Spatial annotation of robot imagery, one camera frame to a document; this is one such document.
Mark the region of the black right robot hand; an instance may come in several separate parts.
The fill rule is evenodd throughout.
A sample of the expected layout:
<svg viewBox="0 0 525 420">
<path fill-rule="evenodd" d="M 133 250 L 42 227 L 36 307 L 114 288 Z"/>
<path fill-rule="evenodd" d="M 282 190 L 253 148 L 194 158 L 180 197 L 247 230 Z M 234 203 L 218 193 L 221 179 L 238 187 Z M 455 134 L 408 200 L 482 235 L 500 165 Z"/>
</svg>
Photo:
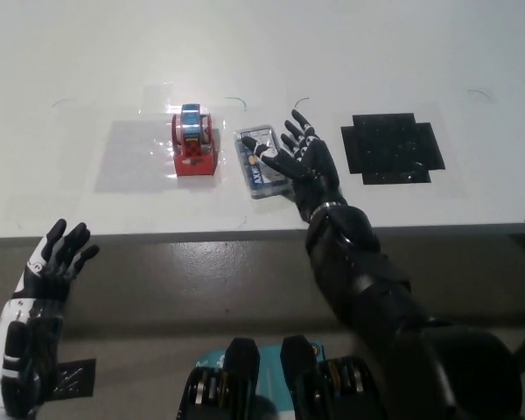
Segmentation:
<svg viewBox="0 0 525 420">
<path fill-rule="evenodd" d="M 291 116 L 284 122 L 282 147 L 268 146 L 252 136 L 241 141 L 264 164 L 291 180 L 299 214 L 308 222 L 319 209 L 344 206 L 347 201 L 326 142 L 299 111 L 292 110 Z"/>
</svg>

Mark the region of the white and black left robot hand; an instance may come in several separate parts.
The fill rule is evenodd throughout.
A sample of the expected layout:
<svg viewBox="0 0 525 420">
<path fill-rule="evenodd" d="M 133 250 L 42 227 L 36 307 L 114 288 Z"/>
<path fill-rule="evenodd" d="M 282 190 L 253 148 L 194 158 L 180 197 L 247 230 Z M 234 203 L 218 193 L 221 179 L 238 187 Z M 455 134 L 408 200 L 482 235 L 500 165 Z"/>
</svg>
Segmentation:
<svg viewBox="0 0 525 420">
<path fill-rule="evenodd" d="M 34 419 L 49 402 L 87 398 L 94 359 L 58 361 L 73 282 L 99 253 L 81 222 L 59 219 L 32 251 L 0 315 L 0 419 Z"/>
</svg>

